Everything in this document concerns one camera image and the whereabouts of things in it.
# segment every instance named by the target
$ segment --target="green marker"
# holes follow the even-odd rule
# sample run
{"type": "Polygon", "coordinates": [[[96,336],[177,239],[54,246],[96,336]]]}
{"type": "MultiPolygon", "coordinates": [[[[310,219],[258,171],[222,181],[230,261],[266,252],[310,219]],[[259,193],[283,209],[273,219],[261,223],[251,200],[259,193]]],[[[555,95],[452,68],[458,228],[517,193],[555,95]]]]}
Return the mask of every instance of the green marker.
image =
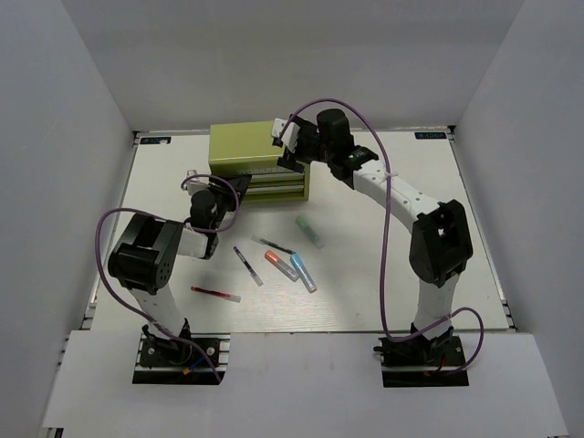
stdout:
{"type": "Polygon", "coordinates": [[[320,237],[318,237],[314,229],[310,226],[307,218],[304,217],[302,214],[297,216],[296,224],[300,227],[300,229],[308,237],[308,240],[310,240],[310,242],[312,242],[316,248],[320,249],[325,245],[322,243],[322,240],[320,239],[320,237]]]}

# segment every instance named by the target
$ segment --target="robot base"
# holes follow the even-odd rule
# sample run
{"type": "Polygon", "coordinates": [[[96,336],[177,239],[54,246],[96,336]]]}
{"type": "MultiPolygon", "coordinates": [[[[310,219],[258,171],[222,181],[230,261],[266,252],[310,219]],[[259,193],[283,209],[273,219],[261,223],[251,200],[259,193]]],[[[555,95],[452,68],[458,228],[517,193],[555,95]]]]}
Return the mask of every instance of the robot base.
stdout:
{"type": "MultiPolygon", "coordinates": [[[[192,333],[194,343],[205,350],[221,378],[227,370],[229,359],[229,335],[201,335],[192,333]]],[[[217,379],[205,360],[188,373],[201,354],[191,351],[188,358],[181,363],[172,362],[163,349],[156,349],[155,344],[145,336],[141,337],[132,383],[157,385],[217,385],[217,379]]]]}
{"type": "Polygon", "coordinates": [[[419,355],[412,354],[413,350],[415,346],[408,342],[381,339],[381,345],[375,351],[383,358],[383,388],[468,386],[466,370],[451,373],[466,362],[463,344],[457,336],[434,349],[433,359],[422,360],[419,355]]]}

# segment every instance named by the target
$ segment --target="gray wall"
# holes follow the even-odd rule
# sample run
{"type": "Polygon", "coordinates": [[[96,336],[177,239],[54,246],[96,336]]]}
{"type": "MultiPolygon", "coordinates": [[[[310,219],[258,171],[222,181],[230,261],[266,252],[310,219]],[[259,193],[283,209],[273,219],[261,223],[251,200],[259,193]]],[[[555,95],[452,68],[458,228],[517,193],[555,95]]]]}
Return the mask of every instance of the gray wall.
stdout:
{"type": "Polygon", "coordinates": [[[523,0],[64,0],[134,130],[285,117],[456,123],[523,0]]]}
{"type": "Polygon", "coordinates": [[[0,424],[36,436],[131,133],[58,0],[0,3],[0,424]]]}
{"type": "Polygon", "coordinates": [[[456,156],[517,325],[584,436],[584,2],[527,0],[462,117],[456,156]]]}

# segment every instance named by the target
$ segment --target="red pen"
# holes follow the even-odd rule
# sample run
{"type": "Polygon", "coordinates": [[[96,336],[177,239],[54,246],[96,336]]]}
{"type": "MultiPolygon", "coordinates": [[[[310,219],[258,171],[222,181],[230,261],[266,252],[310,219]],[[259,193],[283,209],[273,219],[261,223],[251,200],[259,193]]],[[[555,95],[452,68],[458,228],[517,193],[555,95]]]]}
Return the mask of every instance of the red pen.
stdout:
{"type": "Polygon", "coordinates": [[[216,290],[203,289],[202,287],[192,286],[191,290],[194,292],[201,292],[203,294],[215,295],[216,297],[228,299],[234,303],[241,302],[241,297],[238,295],[225,294],[225,292],[217,292],[216,290]]]}

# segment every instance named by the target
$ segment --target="marker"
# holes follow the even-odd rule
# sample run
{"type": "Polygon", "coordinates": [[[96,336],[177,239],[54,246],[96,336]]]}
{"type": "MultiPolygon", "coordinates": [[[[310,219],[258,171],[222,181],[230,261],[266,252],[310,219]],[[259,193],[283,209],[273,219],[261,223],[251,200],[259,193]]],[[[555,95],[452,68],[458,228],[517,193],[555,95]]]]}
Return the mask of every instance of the marker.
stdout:
{"type": "Polygon", "coordinates": [[[266,251],[264,257],[268,262],[277,267],[282,274],[290,278],[292,281],[297,281],[299,279],[298,272],[288,266],[284,260],[274,254],[272,251],[266,251]]]}
{"type": "Polygon", "coordinates": [[[234,246],[234,251],[237,254],[237,256],[239,257],[239,259],[244,263],[245,267],[249,271],[249,274],[252,276],[252,278],[254,279],[255,283],[258,286],[262,286],[264,284],[264,282],[259,277],[259,275],[255,272],[255,270],[251,267],[251,265],[247,262],[247,260],[245,260],[244,255],[241,254],[241,252],[239,251],[239,249],[237,249],[237,246],[234,246]]]}
{"type": "Polygon", "coordinates": [[[310,242],[312,242],[316,248],[320,249],[325,245],[322,243],[322,240],[314,231],[314,229],[310,226],[306,217],[300,214],[297,216],[295,222],[296,225],[298,225],[304,234],[308,237],[308,240],[310,240],[310,242]]]}
{"type": "Polygon", "coordinates": [[[201,292],[203,294],[215,295],[216,297],[228,299],[229,301],[233,301],[234,303],[241,302],[241,297],[239,297],[238,295],[225,294],[225,292],[217,292],[216,290],[203,289],[202,287],[197,286],[191,287],[191,290],[194,292],[201,292]]]}
{"type": "Polygon", "coordinates": [[[269,240],[263,239],[257,235],[252,235],[252,240],[254,242],[258,242],[261,245],[267,245],[267,246],[270,246],[274,249],[277,249],[278,251],[282,251],[283,253],[287,253],[287,254],[291,254],[291,255],[294,254],[294,251],[292,251],[291,249],[284,248],[283,246],[275,244],[274,242],[270,242],[269,240]]]}
{"type": "Polygon", "coordinates": [[[307,288],[308,292],[313,293],[315,290],[317,290],[317,285],[315,285],[314,280],[308,273],[306,267],[302,263],[302,260],[300,260],[300,255],[291,255],[290,263],[297,270],[300,278],[302,279],[302,283],[304,283],[304,286],[307,288]]]}

